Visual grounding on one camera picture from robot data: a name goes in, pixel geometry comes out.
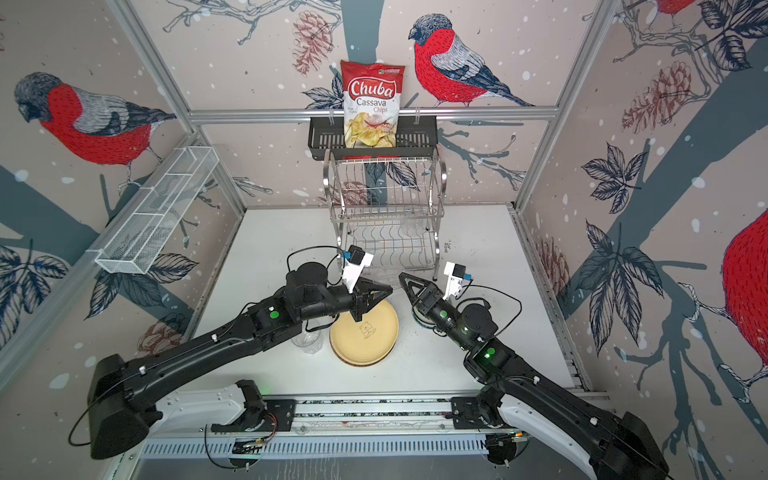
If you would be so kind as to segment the light green bowl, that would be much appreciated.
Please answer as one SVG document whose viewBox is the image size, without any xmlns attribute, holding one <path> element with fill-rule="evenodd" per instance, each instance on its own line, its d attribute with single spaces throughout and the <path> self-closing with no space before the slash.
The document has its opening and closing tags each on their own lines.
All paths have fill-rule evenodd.
<svg viewBox="0 0 768 480">
<path fill-rule="evenodd" d="M 429 320 L 427 320 L 427 319 L 425 319 L 416 309 L 412 310 L 412 315 L 413 315 L 414 320 L 421 327 L 426 328 L 426 329 L 430 329 L 430 330 L 435 328 L 434 323 L 429 321 Z"/>
</svg>

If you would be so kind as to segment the yellow plate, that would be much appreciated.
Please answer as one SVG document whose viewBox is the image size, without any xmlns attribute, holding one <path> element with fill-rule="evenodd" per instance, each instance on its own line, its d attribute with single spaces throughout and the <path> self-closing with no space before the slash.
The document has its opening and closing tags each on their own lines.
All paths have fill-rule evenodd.
<svg viewBox="0 0 768 480">
<path fill-rule="evenodd" d="M 394 307 L 384 300 L 357 322 L 344 312 L 330 328 L 334 354 L 357 367 L 374 365 L 393 350 L 399 336 L 399 319 Z"/>
</svg>

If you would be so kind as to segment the clear drinking glass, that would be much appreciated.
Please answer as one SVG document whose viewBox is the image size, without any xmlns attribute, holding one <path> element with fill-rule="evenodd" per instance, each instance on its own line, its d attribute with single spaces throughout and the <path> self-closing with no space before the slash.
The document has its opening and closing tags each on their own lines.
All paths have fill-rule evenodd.
<svg viewBox="0 0 768 480">
<path fill-rule="evenodd" d="M 323 347 L 322 330 L 303 328 L 298 335 L 291 339 L 291 343 L 305 354 L 316 354 Z"/>
</svg>

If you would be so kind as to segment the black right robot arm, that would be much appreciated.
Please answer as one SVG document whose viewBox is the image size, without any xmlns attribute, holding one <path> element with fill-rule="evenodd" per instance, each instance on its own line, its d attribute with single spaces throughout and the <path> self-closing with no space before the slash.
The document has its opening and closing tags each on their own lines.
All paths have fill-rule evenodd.
<svg viewBox="0 0 768 480">
<path fill-rule="evenodd" d="M 666 479 L 669 466 L 646 423 L 618 417 L 560 387 L 497 338 L 488 304 L 452 305 L 432 281 L 401 273 L 412 311 L 466 353 L 465 369 L 482 389 L 479 417 L 532 435 L 591 479 Z"/>
</svg>

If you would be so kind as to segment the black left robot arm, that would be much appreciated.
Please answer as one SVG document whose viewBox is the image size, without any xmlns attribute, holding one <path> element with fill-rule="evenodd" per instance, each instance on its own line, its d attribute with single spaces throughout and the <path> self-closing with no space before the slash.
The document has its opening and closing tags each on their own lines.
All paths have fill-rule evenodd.
<svg viewBox="0 0 768 480">
<path fill-rule="evenodd" d="M 91 457 L 108 459 L 138 445 L 162 418 L 157 402 L 172 391 L 292 339 L 306 321 L 342 313 L 359 321 L 392 292 L 391 286 L 367 278 L 353 288 L 331 285 L 323 264 L 307 262 L 288 272 L 273 295 L 206 334 L 131 361 L 118 354 L 101 359 L 87 395 Z"/>
</svg>

